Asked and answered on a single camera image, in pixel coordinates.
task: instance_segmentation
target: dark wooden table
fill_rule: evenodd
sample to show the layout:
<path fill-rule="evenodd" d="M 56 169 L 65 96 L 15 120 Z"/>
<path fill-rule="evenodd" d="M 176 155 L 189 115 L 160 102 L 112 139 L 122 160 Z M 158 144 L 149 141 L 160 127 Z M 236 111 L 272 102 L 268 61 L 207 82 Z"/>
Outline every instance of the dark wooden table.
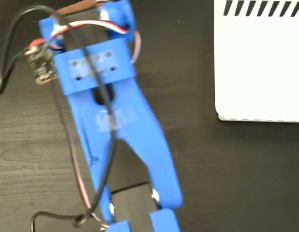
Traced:
<path fill-rule="evenodd" d="M 0 0 L 0 49 L 12 15 L 30 3 L 59 8 L 73 1 Z M 176 211 L 182 231 L 299 232 L 299 125 L 217 120 L 213 2 L 132 3 L 143 36 L 137 79 L 173 152 L 184 195 Z M 14 52 L 39 36 L 41 16 L 25 20 Z M 28 64 L 20 61 L 0 97 L 0 232 L 28 231 L 38 210 L 84 210 L 49 86 L 38 87 L 33 79 Z M 126 159 L 130 153 L 120 145 L 113 183 L 134 177 L 122 174 L 135 166 Z M 82 155 L 80 161 L 90 187 Z M 45 218 L 38 229 L 74 231 L 69 222 Z M 97 224 L 91 221 L 79 231 L 98 231 Z"/>

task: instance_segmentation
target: white wire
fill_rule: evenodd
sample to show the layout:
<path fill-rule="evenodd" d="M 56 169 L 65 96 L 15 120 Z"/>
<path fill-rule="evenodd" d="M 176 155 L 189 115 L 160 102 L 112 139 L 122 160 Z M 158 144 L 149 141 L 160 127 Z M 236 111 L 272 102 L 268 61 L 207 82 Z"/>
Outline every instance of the white wire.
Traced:
<path fill-rule="evenodd" d="M 140 32 L 135 30 L 134 35 L 135 35 L 135 50 L 134 50 L 134 54 L 131 59 L 132 64 L 134 64 L 138 60 L 138 57 L 141 52 L 141 44 L 142 44 Z"/>
<path fill-rule="evenodd" d="M 108 28 L 110 30 L 113 30 L 119 34 L 128 33 L 127 29 L 124 29 L 114 23 L 111 23 L 108 21 L 103 21 L 103 20 L 80 20 L 80 21 L 75 21 L 75 22 L 70 23 L 70 25 L 72 27 L 80 27 L 80 26 L 83 26 L 86 24 L 102 26 L 102 27 Z M 55 36 L 60 35 L 61 33 L 65 32 L 66 30 L 68 30 L 67 26 L 54 27 L 54 30 L 51 33 L 51 38 L 54 38 Z M 135 30 L 134 35 L 135 35 L 135 48 L 134 48 L 134 54 L 131 59 L 131 63 L 135 63 L 137 61 L 137 59 L 140 55 L 140 52 L 141 52 L 141 44 L 142 44 L 142 39 L 141 39 L 141 35 L 140 35 L 139 31 Z"/>
<path fill-rule="evenodd" d="M 108 28 L 110 30 L 113 30 L 119 34 L 127 34 L 128 30 L 123 29 L 120 26 L 117 26 L 114 23 L 108 22 L 108 21 L 103 21 L 103 20 L 80 20 L 80 21 L 75 21 L 75 22 L 71 22 L 70 25 L 72 27 L 79 27 L 85 24 L 93 24 L 93 25 L 98 25 L 98 26 L 102 26 L 105 28 Z M 51 38 L 57 36 L 58 34 L 66 31 L 68 29 L 68 27 L 66 25 L 63 26 L 59 26 L 59 27 L 55 27 L 54 30 L 51 33 Z"/>

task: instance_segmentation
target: black object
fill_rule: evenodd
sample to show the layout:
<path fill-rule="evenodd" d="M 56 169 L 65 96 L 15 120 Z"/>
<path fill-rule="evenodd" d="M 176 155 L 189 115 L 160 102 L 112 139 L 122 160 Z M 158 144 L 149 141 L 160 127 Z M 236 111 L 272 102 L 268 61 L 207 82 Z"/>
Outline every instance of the black object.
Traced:
<path fill-rule="evenodd" d="M 48 49 L 46 43 L 30 47 L 27 52 L 25 52 L 25 56 L 33 70 L 36 77 L 35 82 L 38 85 L 58 78 L 52 58 L 53 53 Z"/>
<path fill-rule="evenodd" d="M 129 221 L 131 232 L 154 232 L 150 213 L 158 209 L 150 184 L 144 183 L 112 193 L 116 221 Z"/>
<path fill-rule="evenodd" d="M 101 77 L 99 76 L 99 74 L 96 71 L 95 65 L 93 64 L 93 62 L 90 59 L 90 54 L 86 49 L 86 46 L 82 43 L 83 39 L 82 37 L 79 35 L 79 33 L 77 33 L 76 30 L 74 30 L 74 28 L 72 28 L 69 25 L 69 22 L 67 19 L 65 19 L 61 14 L 59 14 L 56 10 L 47 7 L 45 5 L 31 5 L 31 6 L 27 6 L 23 9 L 21 9 L 18 13 L 16 13 L 12 19 L 11 24 L 9 25 L 8 29 L 7 29 L 7 33 L 4 39 L 4 44 L 3 44 L 3 50 L 2 50 L 2 62 L 1 62 L 1 66 L 0 66 L 0 94 L 3 94 L 8 82 L 9 82 L 9 76 L 5 76 L 6 72 L 7 72 L 7 67 L 8 67 L 8 55 L 10 53 L 10 49 L 11 49 L 11 44 L 14 38 L 14 34 L 19 26 L 19 23 L 21 21 L 21 19 L 27 15 L 28 13 L 31 13 L 33 11 L 40 11 L 40 12 L 44 12 L 47 13 L 49 15 L 53 15 L 54 17 L 56 17 L 60 22 L 63 22 L 65 25 L 67 25 L 67 27 L 69 28 L 69 32 L 73 35 L 76 44 L 78 45 L 78 47 L 80 47 L 84 53 L 84 56 L 86 58 L 86 61 L 88 62 L 91 71 L 94 74 L 94 77 L 97 81 L 97 84 L 99 86 L 99 90 L 101 92 L 101 96 L 102 99 L 104 101 L 104 104 L 106 105 L 106 110 L 107 113 L 110 115 L 109 120 L 110 120 L 110 148 L 109 148 L 109 155 L 108 155 L 108 159 L 106 162 L 106 169 L 105 169 L 105 173 L 103 174 L 102 178 L 101 178 L 101 182 L 99 184 L 99 188 L 95 194 L 94 200 L 92 201 L 91 205 L 92 208 L 90 208 L 84 215 L 80 215 L 77 218 L 75 218 L 75 216 L 65 216 L 65 215 L 57 215 L 57 214 L 49 214 L 49 213 L 45 213 L 45 212 L 40 212 L 35 214 L 32 219 L 31 219 L 31 231 L 34 231 L 34 221 L 35 219 L 40 216 L 40 215 L 44 215 L 46 217 L 51 217 L 51 218 L 55 218 L 55 219 L 60 219 L 60 220 L 74 220 L 74 226 L 75 227 L 79 227 L 82 226 L 91 216 L 91 214 L 95 211 L 95 209 L 97 208 L 100 196 L 102 194 L 102 191 L 104 189 L 104 186 L 107 182 L 108 176 L 109 176 L 109 172 L 110 172 L 110 168 L 112 166 L 112 161 L 113 161 L 113 157 L 114 157 L 114 153 L 115 153 L 115 145 L 116 145 L 116 130 L 114 127 L 114 114 L 113 114 L 113 110 L 111 107 L 111 102 L 109 99 L 109 95 L 107 93 L 107 90 L 105 88 L 105 85 L 101 79 Z"/>

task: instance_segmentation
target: black wire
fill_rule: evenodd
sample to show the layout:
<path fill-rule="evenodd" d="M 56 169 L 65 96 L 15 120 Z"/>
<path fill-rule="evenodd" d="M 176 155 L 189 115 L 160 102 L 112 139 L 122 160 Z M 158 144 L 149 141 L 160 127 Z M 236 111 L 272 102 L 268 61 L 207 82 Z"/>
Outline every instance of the black wire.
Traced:
<path fill-rule="evenodd" d="M 49 15 L 53 15 L 54 17 L 56 17 L 59 21 L 61 21 L 63 24 L 65 24 L 68 28 L 70 33 L 73 35 L 76 44 L 81 48 L 81 50 L 84 53 L 84 56 L 86 58 L 87 63 L 90 66 L 91 71 L 94 73 L 95 79 L 97 81 L 97 84 L 99 86 L 99 91 L 100 94 L 102 96 L 103 102 L 106 105 L 106 110 L 109 114 L 109 124 L 110 124 L 110 147 L 109 147 L 109 152 L 108 152 L 108 157 L 107 157 L 107 161 L 105 164 L 105 171 L 104 174 L 101 178 L 100 184 L 99 184 L 99 188 L 95 193 L 94 199 L 91 203 L 91 208 L 87 210 L 87 212 L 83 215 L 79 215 L 78 217 L 74 218 L 74 226 L 75 227 L 80 227 L 82 226 L 91 216 L 91 214 L 96 210 L 97 205 L 99 203 L 101 194 L 104 190 L 104 187 L 107 183 L 107 179 L 110 173 L 110 169 L 113 163 L 113 159 L 114 159 L 114 154 L 115 154 L 115 148 L 116 148 L 116 129 L 115 129 L 115 121 L 114 121 L 114 114 L 113 114 L 113 110 L 111 107 L 111 101 L 108 95 L 108 92 L 105 88 L 105 85 L 102 81 L 102 79 L 100 78 L 95 65 L 93 64 L 92 60 L 90 59 L 90 54 L 88 52 L 88 50 L 86 49 L 86 47 L 84 46 L 84 43 L 82 42 L 81 37 L 79 36 L 79 34 L 77 33 L 77 31 L 72 28 L 69 24 L 69 22 L 61 15 L 59 14 L 56 10 L 47 7 L 45 5 L 32 5 L 32 6 L 27 6 L 23 9 L 21 9 L 18 13 L 16 13 L 12 19 L 12 22 L 10 24 L 10 26 L 8 27 L 7 33 L 6 33 L 6 37 L 4 40 L 4 44 L 3 44 L 3 53 L 2 53 L 2 64 L 1 64 L 1 69 L 0 69 L 0 94 L 3 94 L 6 86 L 8 84 L 9 81 L 9 76 L 5 77 L 5 73 L 6 73 L 6 68 L 7 68 L 7 63 L 8 63 L 8 55 L 9 52 L 11 50 L 11 44 L 12 44 L 12 40 L 13 40 L 13 36 L 16 32 L 16 29 L 21 21 L 21 19 L 28 13 L 31 13 L 33 11 L 40 11 L 40 12 L 44 12 L 47 13 Z M 56 215 L 56 219 L 62 219 L 62 220 L 67 220 L 67 217 L 72 219 L 72 216 L 59 216 Z"/>
<path fill-rule="evenodd" d="M 67 220 L 67 221 L 73 221 L 75 220 L 75 218 L 78 217 L 78 215 L 65 216 L 65 215 L 58 215 L 50 212 L 40 211 L 35 213 L 30 220 L 30 232 L 35 232 L 35 220 L 39 216 L 44 216 L 44 217 L 57 219 L 57 220 Z"/>

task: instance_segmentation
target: printed pattern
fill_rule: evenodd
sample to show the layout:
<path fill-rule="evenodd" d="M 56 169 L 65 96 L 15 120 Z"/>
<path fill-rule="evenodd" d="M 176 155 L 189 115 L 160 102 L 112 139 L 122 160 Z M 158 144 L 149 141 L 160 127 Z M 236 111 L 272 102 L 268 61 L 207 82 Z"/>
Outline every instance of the printed pattern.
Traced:
<path fill-rule="evenodd" d="M 230 8 L 232 4 L 236 4 L 236 9 L 235 12 L 231 12 Z M 269 9 L 269 11 L 265 11 L 265 8 L 268 4 L 271 4 L 271 7 Z M 224 16 L 227 15 L 234 15 L 234 16 L 238 16 L 241 11 L 245 12 L 245 16 L 254 16 L 252 15 L 252 11 L 254 9 L 254 7 L 258 7 L 258 12 L 256 16 L 268 16 L 271 17 L 273 16 L 273 14 L 277 11 L 278 6 L 279 5 L 283 5 L 283 7 L 281 9 L 279 9 L 280 11 L 280 17 L 283 16 L 288 16 L 288 17 L 295 17 L 296 14 L 299 11 L 299 1 L 296 3 L 292 13 L 290 15 L 285 15 L 286 11 L 288 10 L 288 8 L 291 5 L 291 1 L 261 1 L 261 3 L 256 4 L 255 0 L 251 0 L 250 3 L 248 4 L 247 8 L 243 8 L 244 5 L 244 0 L 227 0 L 226 4 L 225 4 L 225 8 L 224 8 Z"/>

